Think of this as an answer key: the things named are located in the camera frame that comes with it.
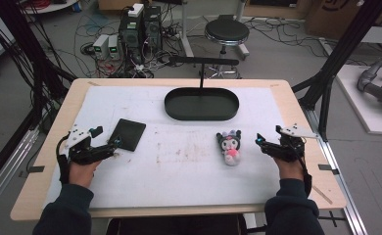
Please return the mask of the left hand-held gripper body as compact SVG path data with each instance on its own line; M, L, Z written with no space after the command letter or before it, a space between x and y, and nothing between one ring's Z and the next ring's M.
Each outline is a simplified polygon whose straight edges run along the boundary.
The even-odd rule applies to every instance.
M91 140L103 133L103 127L84 129L75 124L65 144L68 157L79 165L90 165L100 160L98 147L91 146Z

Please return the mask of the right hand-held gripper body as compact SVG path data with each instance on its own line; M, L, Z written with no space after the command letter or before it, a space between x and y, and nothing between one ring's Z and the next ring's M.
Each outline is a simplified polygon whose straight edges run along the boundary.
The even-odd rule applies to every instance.
M276 132L280 134L277 158L288 163L296 161L305 155L307 138L318 138L316 133L298 126L296 123L286 127L277 125Z

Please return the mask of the black wallet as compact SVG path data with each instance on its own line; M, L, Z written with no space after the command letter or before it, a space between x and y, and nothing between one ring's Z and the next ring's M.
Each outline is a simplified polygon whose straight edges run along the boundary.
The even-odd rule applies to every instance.
M111 144L116 144L118 148L134 152L146 128L145 123L121 118L110 139Z

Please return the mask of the grey pink plush doll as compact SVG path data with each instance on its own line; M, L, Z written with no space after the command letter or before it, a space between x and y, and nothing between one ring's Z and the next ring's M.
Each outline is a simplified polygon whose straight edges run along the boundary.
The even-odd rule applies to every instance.
M224 161L227 165L236 166L240 164L241 131L231 130L229 132L217 133L215 135Z

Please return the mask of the black oval tray with stand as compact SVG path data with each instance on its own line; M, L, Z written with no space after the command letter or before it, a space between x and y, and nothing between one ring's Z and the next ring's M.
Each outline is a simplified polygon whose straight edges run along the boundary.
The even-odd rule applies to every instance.
M205 87L200 75L198 87L179 87L165 96L165 111L177 120L229 120L236 116L240 102L232 91L225 88Z

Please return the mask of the person's left hand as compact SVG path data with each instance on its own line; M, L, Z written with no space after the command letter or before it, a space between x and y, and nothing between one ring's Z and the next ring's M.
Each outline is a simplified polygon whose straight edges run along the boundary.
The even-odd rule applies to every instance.
M84 188L89 188L94 177L94 172L100 162L93 164L70 164L69 184L78 185Z

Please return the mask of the white table mat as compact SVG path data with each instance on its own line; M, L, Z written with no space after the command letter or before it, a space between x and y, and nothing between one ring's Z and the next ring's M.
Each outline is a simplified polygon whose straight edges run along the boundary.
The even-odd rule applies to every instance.
M255 143L257 134L275 142L282 121L268 88L237 87L240 106L227 121L181 121L169 117L163 86L93 86L75 124L102 126L92 144L101 146L121 118L146 124L134 152L117 150L101 162L90 186L91 207L168 208L262 204L279 188L274 161ZM224 161L217 133L241 131L239 165Z

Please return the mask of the grey power supply unit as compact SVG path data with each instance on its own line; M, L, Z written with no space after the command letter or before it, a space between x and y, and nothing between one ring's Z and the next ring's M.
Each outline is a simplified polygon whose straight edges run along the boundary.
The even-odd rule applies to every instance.
M119 37L117 35L109 36L109 54L112 60L118 60L120 58L119 53Z
M95 56L98 60L105 60L109 56L109 36L107 34L100 35L93 43Z

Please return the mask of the black computer tower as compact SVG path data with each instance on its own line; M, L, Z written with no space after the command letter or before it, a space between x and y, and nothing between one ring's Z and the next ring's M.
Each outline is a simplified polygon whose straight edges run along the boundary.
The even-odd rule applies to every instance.
M142 64L143 25L141 18L123 15L119 25L119 35L130 59L135 64Z
M146 42L153 52L162 49L161 42L161 7L148 6L144 12Z

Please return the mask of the cardboard box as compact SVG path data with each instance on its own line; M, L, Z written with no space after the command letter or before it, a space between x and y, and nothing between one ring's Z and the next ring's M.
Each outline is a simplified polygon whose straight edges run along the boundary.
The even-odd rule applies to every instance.
M365 0L312 0L305 21L306 34L340 39Z

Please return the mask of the white box on tower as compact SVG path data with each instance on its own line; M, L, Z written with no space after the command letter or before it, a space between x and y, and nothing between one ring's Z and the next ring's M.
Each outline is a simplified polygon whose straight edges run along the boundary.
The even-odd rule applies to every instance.
M128 11L128 15L130 17L138 18L142 11L144 10L144 5L141 3L135 3L130 10Z

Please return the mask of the white table leg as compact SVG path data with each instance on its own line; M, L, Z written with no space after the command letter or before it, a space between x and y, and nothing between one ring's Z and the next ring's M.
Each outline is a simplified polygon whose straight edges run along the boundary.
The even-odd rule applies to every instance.
M186 57L193 57L194 53L188 40L187 30L187 4L188 0L181 0L181 31L179 33L182 48Z

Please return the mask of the white round table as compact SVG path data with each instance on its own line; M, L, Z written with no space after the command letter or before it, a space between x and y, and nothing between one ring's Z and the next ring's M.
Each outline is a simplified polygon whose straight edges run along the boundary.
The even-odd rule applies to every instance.
M79 0L65 0L64 3L55 3L54 0L24 0L24 10L28 14L37 15L71 9L80 12L82 7Z

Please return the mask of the aluminium rail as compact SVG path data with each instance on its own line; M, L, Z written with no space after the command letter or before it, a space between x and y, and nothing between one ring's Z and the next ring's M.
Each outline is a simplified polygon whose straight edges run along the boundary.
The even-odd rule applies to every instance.
M328 141L325 141L321 135L318 135L318 145L323 151L325 159L331 166L335 179L340 186L341 192L346 200L346 206L343 208L344 216L349 224L349 227L353 235L368 235L364 223L359 215L358 209L355 205L354 199L350 193L347 183L343 177L342 171L336 161L335 155L331 149Z
M0 196L35 144L38 135L38 129L28 130L24 136L19 139L19 142L13 145L12 151L6 155L7 160L0 168Z

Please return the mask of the black metal frame post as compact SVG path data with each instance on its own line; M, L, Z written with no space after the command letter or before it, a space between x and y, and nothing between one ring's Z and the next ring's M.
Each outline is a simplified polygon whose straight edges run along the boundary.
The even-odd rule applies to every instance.
M325 142L328 141L327 121L333 81L381 14L382 0L364 0L322 68L316 75L292 87L294 93L307 88L306 94L299 99L299 104L307 111L313 111L317 101L321 100L317 131Z
M65 98L76 77L54 64L46 55L27 22L19 0L0 0L0 19L10 31L14 42L0 28L0 44L16 64L19 74L30 87L31 126L42 121L43 110Z

